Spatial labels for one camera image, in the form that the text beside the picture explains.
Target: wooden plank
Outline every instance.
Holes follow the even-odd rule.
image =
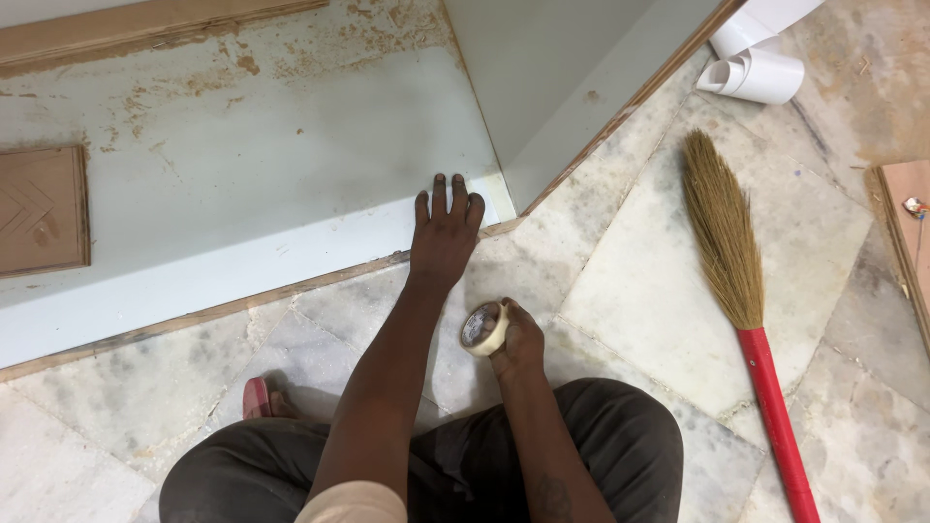
[[[0,277],[90,264],[81,145],[0,154]]]
[[[328,6],[329,0],[149,0],[0,29],[0,68],[167,41],[223,24]]]
[[[746,0],[723,0],[717,8],[695,29],[693,33],[675,50],[675,52],[662,64],[662,66],[639,88],[638,91],[630,98],[623,107],[615,114],[604,127],[594,136],[593,139],[578,153],[577,156],[563,169],[563,171],[546,187],[539,196],[533,200],[533,203],[523,211],[521,216],[528,216],[542,200],[546,199],[560,183],[568,178],[581,162],[594,152],[604,141],[617,130],[627,118],[642,105],[656,89],[662,86],[669,77],[674,74],[689,58],[704,45],[711,35],[720,28],[737,10],[742,7]]]
[[[494,235],[502,235],[516,229],[516,227],[520,225],[523,220],[524,218],[517,218],[515,220],[505,221],[503,223],[498,223],[497,225],[485,227],[478,232],[478,237],[479,239],[486,239]],[[368,263],[361,263],[359,265],[349,267],[348,269],[334,271],[332,273],[320,275],[315,278],[310,278],[308,280],[304,280],[292,285],[287,285],[284,287],[268,290],[266,292],[261,292],[260,294],[253,296],[248,296],[241,300],[227,302],[222,305],[204,309],[202,311],[197,311],[188,315],[172,318],[161,323],[143,327],[142,329],[130,330],[129,332],[112,336],[105,340],[88,343],[86,345],[81,345],[80,347],[74,347],[73,349],[61,351],[53,355],[39,357],[20,363],[18,365],[14,365],[12,367],[0,369],[0,382],[8,382],[9,380],[14,380],[28,374],[33,374],[40,370],[50,369],[52,367],[64,365],[65,363],[70,363],[84,357],[105,353],[129,343],[141,342],[142,340],[146,340],[152,336],[158,336],[159,334],[165,334],[175,330],[191,327],[213,319],[217,319],[219,317],[238,313],[252,307],[258,307],[259,305],[264,305],[265,303],[271,303],[283,298],[288,298],[290,296],[294,296],[295,294],[300,294],[301,292],[307,292],[308,290],[324,287],[329,284],[337,283],[349,278],[354,278],[359,275],[372,273],[397,263],[407,262],[409,260],[409,250],[404,252],[395,252],[391,256],[369,261]]]
[[[879,168],[884,209],[892,243],[901,271],[905,291],[914,307],[923,345],[930,355],[930,315],[926,298],[930,297],[930,220],[913,218],[902,205],[916,197],[930,202],[930,160],[894,164]]]

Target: hand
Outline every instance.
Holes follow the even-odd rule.
[[[536,324],[517,302],[504,298],[501,303],[507,307],[507,326],[504,344],[490,356],[491,367],[500,384],[509,384],[525,376],[545,375],[542,367],[542,351],[545,337]]]
[[[426,191],[417,196],[414,210],[417,226],[410,248],[410,277],[448,293],[462,278],[465,265],[478,243],[478,228],[485,215],[485,200],[468,194],[465,179],[452,177],[452,210],[445,212],[445,176],[437,174],[432,184],[432,215],[427,211]]]

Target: marble floor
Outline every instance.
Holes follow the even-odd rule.
[[[499,402],[487,361],[455,336],[475,304],[512,296],[546,331],[553,385],[615,378],[674,414],[680,521],[791,520],[682,211],[681,139],[702,127],[751,192],[765,323],[822,520],[925,520],[930,358],[856,169],[927,157],[930,45],[926,31],[899,39],[909,20],[925,25],[930,8],[820,7],[784,33],[808,75],[779,107],[695,92],[711,60],[702,48],[518,229],[479,244],[434,337],[417,430]],[[157,521],[168,470],[239,418],[252,376],[325,420],[406,273],[396,265],[0,383],[0,520]]]

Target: forearm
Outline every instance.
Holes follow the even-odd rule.
[[[534,523],[615,521],[541,371],[500,383]]]
[[[407,280],[342,393],[311,497],[338,483],[366,479],[405,498],[409,440],[446,294],[429,282]]]

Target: broom bristles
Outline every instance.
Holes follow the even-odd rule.
[[[684,201],[704,275],[734,327],[763,325],[762,257],[752,233],[749,197],[704,131],[684,144]]]

